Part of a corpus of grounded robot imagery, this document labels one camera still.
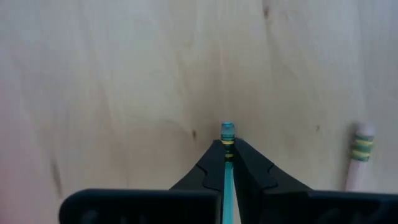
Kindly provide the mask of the pale pink pencil with eraser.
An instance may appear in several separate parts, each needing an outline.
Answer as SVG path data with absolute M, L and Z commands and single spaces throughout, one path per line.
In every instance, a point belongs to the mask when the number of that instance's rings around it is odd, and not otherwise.
M 375 129 L 369 123 L 359 123 L 351 143 L 350 163 L 345 190 L 360 191 L 374 145 Z

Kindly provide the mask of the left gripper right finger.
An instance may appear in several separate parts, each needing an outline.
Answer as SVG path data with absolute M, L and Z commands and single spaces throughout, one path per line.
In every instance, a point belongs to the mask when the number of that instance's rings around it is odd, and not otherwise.
M 398 224 L 398 195 L 313 190 L 244 140 L 234 145 L 242 224 Z

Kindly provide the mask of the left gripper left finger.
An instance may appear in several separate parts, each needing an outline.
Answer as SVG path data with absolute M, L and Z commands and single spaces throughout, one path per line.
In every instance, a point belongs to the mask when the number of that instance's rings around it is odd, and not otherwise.
M 221 224 L 224 146 L 219 140 L 168 190 L 85 189 L 67 197 L 60 224 Z

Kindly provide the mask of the teal pencil with eraser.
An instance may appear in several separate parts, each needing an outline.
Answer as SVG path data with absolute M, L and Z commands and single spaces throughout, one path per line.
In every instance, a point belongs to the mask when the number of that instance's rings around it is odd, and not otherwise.
M 224 145 L 224 191 L 223 191 L 223 217 L 222 224 L 233 224 L 233 199 L 234 199 L 234 177 L 233 177 L 233 149 L 235 130 L 232 122 L 221 124 L 220 141 Z

